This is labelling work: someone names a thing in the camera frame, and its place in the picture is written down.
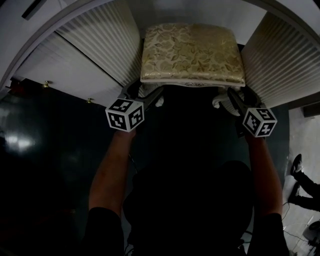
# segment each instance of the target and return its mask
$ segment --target black sleeve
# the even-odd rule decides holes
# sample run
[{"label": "black sleeve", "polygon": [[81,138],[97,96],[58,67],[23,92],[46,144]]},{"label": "black sleeve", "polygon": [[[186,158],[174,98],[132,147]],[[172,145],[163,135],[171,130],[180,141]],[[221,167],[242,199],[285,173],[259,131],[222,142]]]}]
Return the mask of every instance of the black sleeve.
[{"label": "black sleeve", "polygon": [[289,256],[280,214],[272,213],[254,223],[248,256]]},{"label": "black sleeve", "polygon": [[115,212],[101,207],[89,211],[80,255],[124,255],[124,233]]}]

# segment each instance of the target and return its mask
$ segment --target person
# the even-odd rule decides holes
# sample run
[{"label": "person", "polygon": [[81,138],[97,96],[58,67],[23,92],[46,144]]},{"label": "person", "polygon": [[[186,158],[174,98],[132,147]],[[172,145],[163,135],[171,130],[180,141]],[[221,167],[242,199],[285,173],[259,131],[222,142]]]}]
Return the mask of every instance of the person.
[{"label": "person", "polygon": [[[295,157],[290,174],[297,182],[293,186],[288,203],[320,212],[320,184],[314,183],[307,175],[305,175],[301,154],[298,154]],[[312,196],[312,198],[300,196],[300,186],[305,192]]]},{"label": "person", "polygon": [[123,208],[131,224],[127,242],[133,245],[132,255],[242,256],[241,237],[253,205],[248,255],[289,255],[282,225],[282,187],[263,138],[246,136],[252,172],[239,161],[212,171],[169,157],[139,171],[123,203],[135,134],[116,131],[96,172],[81,255],[124,254]]}]

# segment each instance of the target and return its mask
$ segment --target forearm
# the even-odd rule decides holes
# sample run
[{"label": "forearm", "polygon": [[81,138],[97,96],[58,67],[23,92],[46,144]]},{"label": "forearm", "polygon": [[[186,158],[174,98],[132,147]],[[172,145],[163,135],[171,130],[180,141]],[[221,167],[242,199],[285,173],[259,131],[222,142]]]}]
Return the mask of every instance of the forearm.
[{"label": "forearm", "polygon": [[94,178],[89,195],[89,209],[103,207],[120,216],[125,194],[128,156],[133,136],[116,131]]},{"label": "forearm", "polygon": [[277,170],[263,138],[248,140],[251,170],[255,190],[255,212],[263,217],[282,214],[282,187]]}]

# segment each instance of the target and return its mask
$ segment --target gold knob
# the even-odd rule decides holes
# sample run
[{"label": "gold knob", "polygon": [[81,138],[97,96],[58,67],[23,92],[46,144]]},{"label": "gold knob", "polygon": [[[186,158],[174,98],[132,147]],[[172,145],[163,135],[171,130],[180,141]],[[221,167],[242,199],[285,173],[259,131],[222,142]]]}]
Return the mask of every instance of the gold knob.
[{"label": "gold knob", "polygon": [[42,85],[42,88],[49,88],[49,82],[48,82],[48,81],[45,81],[45,82],[44,82],[44,85]]}]

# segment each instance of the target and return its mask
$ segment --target cushioned stool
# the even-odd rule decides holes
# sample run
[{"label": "cushioned stool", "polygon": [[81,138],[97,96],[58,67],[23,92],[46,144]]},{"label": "cushioned stool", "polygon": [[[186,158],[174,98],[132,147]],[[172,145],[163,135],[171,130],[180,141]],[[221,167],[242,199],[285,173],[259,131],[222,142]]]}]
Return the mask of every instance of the cushioned stool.
[{"label": "cushioned stool", "polygon": [[148,28],[140,79],[145,95],[166,84],[245,86],[244,67],[233,32],[207,24],[165,23]]}]

